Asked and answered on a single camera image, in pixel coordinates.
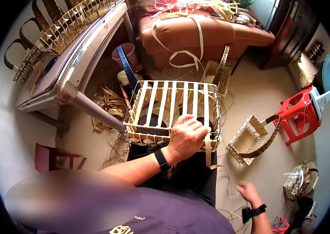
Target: tiled floor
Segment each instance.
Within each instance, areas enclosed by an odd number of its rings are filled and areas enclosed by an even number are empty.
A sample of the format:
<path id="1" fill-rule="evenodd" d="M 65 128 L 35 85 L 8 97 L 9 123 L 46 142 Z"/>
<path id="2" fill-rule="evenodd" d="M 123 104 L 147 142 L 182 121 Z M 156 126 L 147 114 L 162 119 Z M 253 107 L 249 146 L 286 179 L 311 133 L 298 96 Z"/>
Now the tiled floor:
<path id="1" fill-rule="evenodd" d="M 184 75 L 188 68 L 182 68 L 180 73 Z M 149 72 L 157 79 L 167 79 L 161 71 Z M 167 68 L 164 71 L 166 76 L 177 78 L 177 68 Z M 197 74 L 187 74 L 182 78 L 184 81 L 199 81 L 202 70 Z M 105 80 L 116 80 L 114 76 L 107 76 Z M 104 83 L 97 76 L 92 79 L 87 87 L 87 96 L 91 96 L 96 90 L 96 84 Z M 226 122 L 222 126 L 223 141 L 217 150 L 218 164 L 226 169 L 218 168 L 217 188 L 216 188 L 216 208 L 226 217 L 231 218 L 228 212 L 241 214 L 240 206 L 245 206 L 246 201 L 236 193 L 238 181 L 251 181 L 261 196 L 261 199 L 268 206 L 267 214 L 269 220 L 274 221 L 275 217 L 283 216 L 287 209 L 295 205 L 283 197 L 282 186 L 285 182 L 284 173 L 291 172 L 294 166 L 301 164 L 304 160 L 315 160 L 313 135 L 293 143 L 290 147 L 285 146 L 285 133 L 278 134 L 270 148 L 263 154 L 255 158 L 250 166 L 239 164 L 232 155 L 228 153 L 225 145 L 232 139 L 233 135 L 242 126 L 250 115 L 255 115 L 259 120 L 270 117 L 280 108 L 280 101 L 293 96 L 298 92 L 293 80 L 289 76 L 286 68 L 274 68 L 270 70 L 260 70 L 256 65 L 254 56 L 245 55 L 231 76 L 228 90 L 234 96 L 227 95 L 222 101 L 224 106 L 231 108 L 222 117 Z M 80 153 L 87 157 L 83 169 L 101 170 L 103 163 L 105 166 L 111 163 L 119 163 L 120 160 L 109 160 L 111 142 L 117 137 L 115 130 L 104 131 L 102 133 L 93 132 L 91 117 L 68 107 L 65 119 L 69 123 L 70 130 L 63 135 L 62 147 L 71 152 Z M 267 125 L 269 133 L 273 131 L 274 125 Z M 285 217 L 290 219 L 291 211 Z M 240 229 L 242 221 L 240 218 L 230 220 L 235 230 Z"/>

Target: black watch strap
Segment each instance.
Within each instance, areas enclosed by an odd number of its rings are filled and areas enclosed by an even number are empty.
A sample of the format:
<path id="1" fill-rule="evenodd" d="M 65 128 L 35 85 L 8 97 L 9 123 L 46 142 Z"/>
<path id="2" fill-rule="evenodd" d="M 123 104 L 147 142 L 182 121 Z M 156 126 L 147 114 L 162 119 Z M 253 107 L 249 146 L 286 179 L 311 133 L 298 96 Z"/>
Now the black watch strap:
<path id="1" fill-rule="evenodd" d="M 162 154 L 161 149 L 158 149 L 154 152 L 154 156 L 157 159 L 158 164 L 160 165 L 161 171 L 167 171 L 171 168 L 171 165 L 166 161 L 164 155 Z"/>
<path id="2" fill-rule="evenodd" d="M 266 212 L 265 208 L 267 206 L 265 204 L 262 204 L 259 208 L 251 210 L 250 208 L 243 208 L 242 209 L 242 219 L 243 219 L 243 223 L 248 222 L 248 220 L 250 218 L 253 218 L 254 216 L 257 216 L 261 213 Z"/>

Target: brown leather sofa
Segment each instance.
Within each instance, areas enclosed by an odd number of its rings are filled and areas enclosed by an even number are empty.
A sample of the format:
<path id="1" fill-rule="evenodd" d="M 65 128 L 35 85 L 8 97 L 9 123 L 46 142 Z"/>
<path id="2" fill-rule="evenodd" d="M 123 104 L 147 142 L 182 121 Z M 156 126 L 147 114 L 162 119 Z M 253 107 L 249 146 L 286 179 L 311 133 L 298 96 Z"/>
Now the brown leather sofa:
<path id="1" fill-rule="evenodd" d="M 209 15 L 209 12 L 195 10 L 193 14 Z M 145 16 L 139 21 L 140 40 L 146 52 L 153 56 L 157 69 L 169 67 L 172 52 L 163 48 L 151 33 L 154 21 L 164 16 Z M 247 46 L 270 46 L 275 39 L 272 33 L 241 24 L 232 24 L 213 18 L 198 17 L 203 33 L 204 55 L 202 61 L 220 59 L 226 44 L 230 45 L 228 58 L 239 58 Z M 200 58 L 199 30 L 195 21 L 189 17 L 178 17 L 160 21 L 155 27 L 159 40 L 171 51 L 187 50 Z M 194 60 L 186 54 L 178 54 L 172 63 L 183 65 Z"/>

